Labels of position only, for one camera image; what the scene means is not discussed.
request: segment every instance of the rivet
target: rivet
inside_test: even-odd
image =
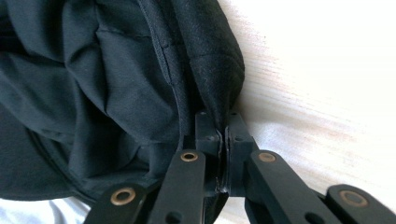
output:
[[[352,190],[341,190],[339,194],[341,199],[351,206],[365,207],[369,205],[369,202],[363,196]]]
[[[125,198],[121,198],[121,194],[127,194]],[[134,197],[136,196],[136,193],[134,192],[134,189],[131,188],[123,188],[123,189],[118,189],[116,190],[112,195],[110,201],[117,206],[120,205],[125,205],[127,203],[130,203],[131,201],[134,200]]]
[[[181,154],[180,158],[183,161],[196,161],[198,160],[198,154],[194,153],[194,152],[186,152]]]
[[[268,152],[262,152],[259,154],[259,158],[261,161],[265,161],[265,162],[272,162],[272,161],[276,161],[276,157]]]

